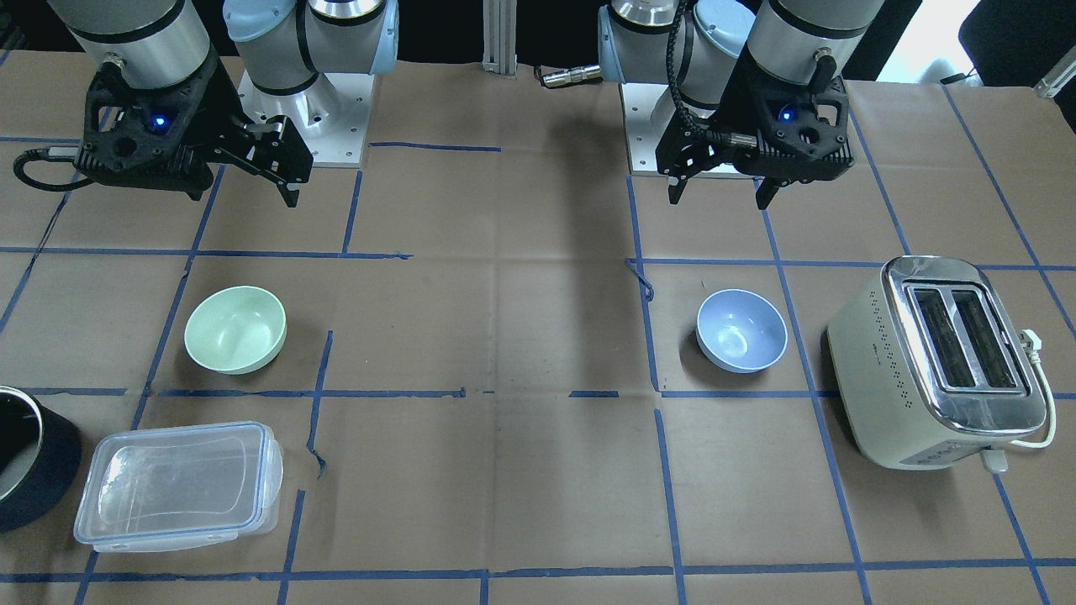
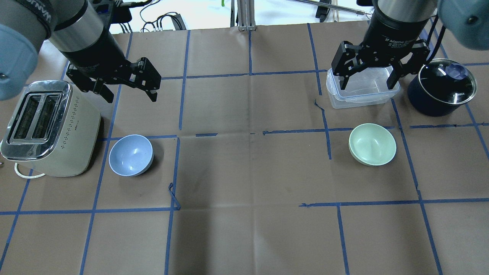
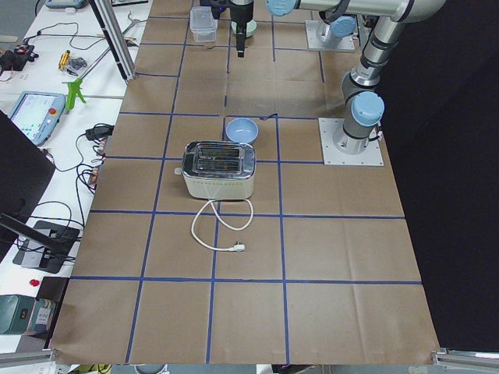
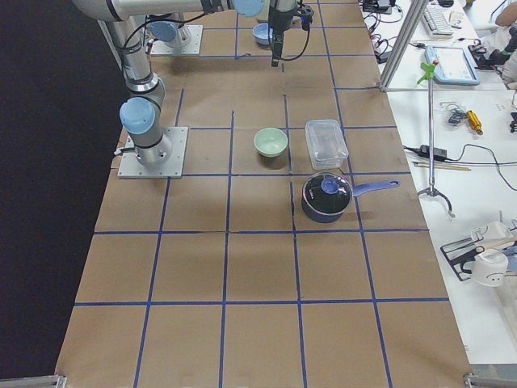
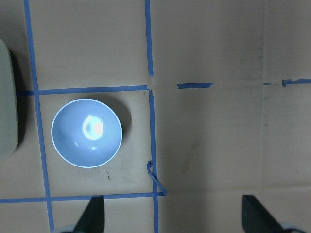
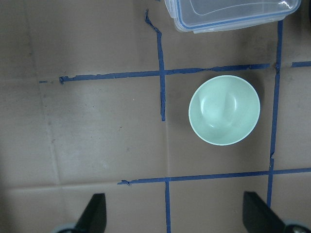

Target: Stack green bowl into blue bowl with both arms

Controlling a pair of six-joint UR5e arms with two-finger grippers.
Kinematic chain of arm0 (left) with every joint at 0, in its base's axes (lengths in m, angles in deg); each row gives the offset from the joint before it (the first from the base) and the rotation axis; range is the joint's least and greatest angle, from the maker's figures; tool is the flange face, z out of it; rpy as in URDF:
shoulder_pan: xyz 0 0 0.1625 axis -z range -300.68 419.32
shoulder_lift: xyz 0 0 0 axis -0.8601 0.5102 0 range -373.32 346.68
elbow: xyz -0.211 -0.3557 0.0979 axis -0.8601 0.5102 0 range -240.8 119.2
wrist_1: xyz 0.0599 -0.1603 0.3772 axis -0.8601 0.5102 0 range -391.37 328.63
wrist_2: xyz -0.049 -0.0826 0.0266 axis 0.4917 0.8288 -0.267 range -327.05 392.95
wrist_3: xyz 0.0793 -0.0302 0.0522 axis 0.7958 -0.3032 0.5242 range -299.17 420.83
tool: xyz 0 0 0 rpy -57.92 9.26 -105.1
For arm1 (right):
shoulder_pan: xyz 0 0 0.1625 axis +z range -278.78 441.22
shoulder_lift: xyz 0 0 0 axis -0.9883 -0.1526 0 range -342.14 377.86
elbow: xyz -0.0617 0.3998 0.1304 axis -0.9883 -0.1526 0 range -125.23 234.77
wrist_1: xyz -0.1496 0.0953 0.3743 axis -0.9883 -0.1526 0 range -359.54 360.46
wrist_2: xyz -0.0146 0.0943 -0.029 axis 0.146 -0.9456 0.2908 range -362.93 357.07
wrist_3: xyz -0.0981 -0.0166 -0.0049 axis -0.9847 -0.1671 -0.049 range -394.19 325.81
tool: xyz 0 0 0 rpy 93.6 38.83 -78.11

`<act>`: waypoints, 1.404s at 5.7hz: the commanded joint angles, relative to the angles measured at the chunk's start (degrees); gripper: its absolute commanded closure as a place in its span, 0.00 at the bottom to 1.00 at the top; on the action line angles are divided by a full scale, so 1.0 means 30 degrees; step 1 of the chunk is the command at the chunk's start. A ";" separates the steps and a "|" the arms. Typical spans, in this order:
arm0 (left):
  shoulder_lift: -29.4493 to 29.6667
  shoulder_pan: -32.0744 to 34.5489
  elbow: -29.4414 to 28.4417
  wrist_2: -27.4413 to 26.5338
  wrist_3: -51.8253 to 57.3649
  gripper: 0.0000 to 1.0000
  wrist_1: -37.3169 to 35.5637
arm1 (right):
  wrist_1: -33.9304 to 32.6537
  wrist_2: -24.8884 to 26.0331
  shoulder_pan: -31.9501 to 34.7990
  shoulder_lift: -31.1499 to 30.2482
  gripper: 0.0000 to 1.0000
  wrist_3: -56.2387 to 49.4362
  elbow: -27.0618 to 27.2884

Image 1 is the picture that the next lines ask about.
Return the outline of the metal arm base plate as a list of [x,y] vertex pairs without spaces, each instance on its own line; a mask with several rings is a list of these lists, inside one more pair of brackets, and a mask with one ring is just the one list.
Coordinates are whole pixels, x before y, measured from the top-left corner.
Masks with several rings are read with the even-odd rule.
[[252,119],[288,116],[303,137],[315,167],[360,169],[376,84],[373,74],[328,73],[306,92],[273,96],[259,92],[245,72],[238,92]]
[[666,85],[619,84],[631,175],[661,175],[656,147],[672,118],[672,99]]

